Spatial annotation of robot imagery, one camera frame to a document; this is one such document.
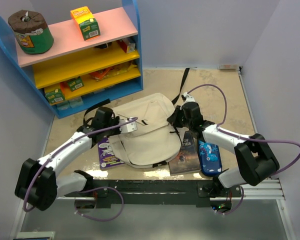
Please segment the cylindrical can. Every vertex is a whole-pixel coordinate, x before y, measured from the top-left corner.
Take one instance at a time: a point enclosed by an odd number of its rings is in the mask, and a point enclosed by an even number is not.
[[[38,12],[18,11],[9,17],[8,24],[26,54],[43,54],[54,44],[49,27]]]

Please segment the pink shelf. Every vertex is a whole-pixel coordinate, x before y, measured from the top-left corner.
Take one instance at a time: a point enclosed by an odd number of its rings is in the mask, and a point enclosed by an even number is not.
[[[50,50],[43,54],[26,54],[16,42],[19,66],[26,67],[138,34],[138,30],[131,22],[123,7],[96,13],[94,17],[99,24],[101,35],[91,40],[84,41],[75,21],[71,19],[49,25],[49,29],[54,38],[54,44]]]

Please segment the beige floor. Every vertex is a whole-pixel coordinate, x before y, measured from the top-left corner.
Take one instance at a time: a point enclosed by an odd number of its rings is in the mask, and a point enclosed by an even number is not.
[[[135,94],[114,100],[108,107],[115,107],[142,98],[153,93],[162,93],[169,99],[173,99],[179,92],[183,70],[147,69],[143,71],[144,90]],[[215,84],[225,93],[228,102],[228,113],[224,128],[252,135],[254,133],[249,110],[242,90],[240,79],[236,71],[220,71],[216,69],[191,69],[182,92],[186,92],[200,84]],[[204,119],[219,123],[224,115],[224,100],[218,90],[212,87],[199,88],[191,93],[199,103]],[[46,146],[45,154],[50,153],[68,140],[76,129],[83,124],[84,112],[80,112],[62,119],[54,119],[51,133]],[[237,166],[235,156],[220,149],[223,169]],[[184,175],[170,176],[169,167],[161,166],[154,169],[135,169],[128,165],[101,171],[99,168],[98,148],[79,156],[68,165],[60,174],[67,175],[74,170],[83,170],[95,179],[124,179],[124,180],[192,180],[208,179],[201,173],[188,173]]]

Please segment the canvas bag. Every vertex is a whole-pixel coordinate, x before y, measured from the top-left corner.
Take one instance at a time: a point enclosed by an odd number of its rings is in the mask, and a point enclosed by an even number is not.
[[[155,93],[117,106],[113,111],[120,118],[138,117],[136,131],[109,137],[118,159],[135,168],[154,168],[178,155],[185,131],[167,122],[175,107],[166,96]]]

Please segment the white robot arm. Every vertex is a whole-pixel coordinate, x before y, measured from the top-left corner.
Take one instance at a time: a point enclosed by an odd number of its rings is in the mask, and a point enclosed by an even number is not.
[[[264,139],[260,134],[239,135],[220,128],[217,124],[203,119],[199,105],[192,96],[185,93],[182,98],[184,104],[177,106],[167,121],[176,128],[187,127],[196,139],[218,145],[236,155],[238,167],[222,172],[213,180],[212,188],[217,195],[219,191],[239,184],[255,186],[280,168],[267,143],[244,140]],[[15,195],[44,211],[56,197],[92,189],[93,178],[83,171],[77,170],[71,175],[57,177],[67,165],[96,145],[104,136],[135,130],[137,125],[131,119],[113,117],[110,108],[100,107],[91,125],[84,124],[79,127],[68,141],[50,154],[37,161],[28,159],[23,163]]]

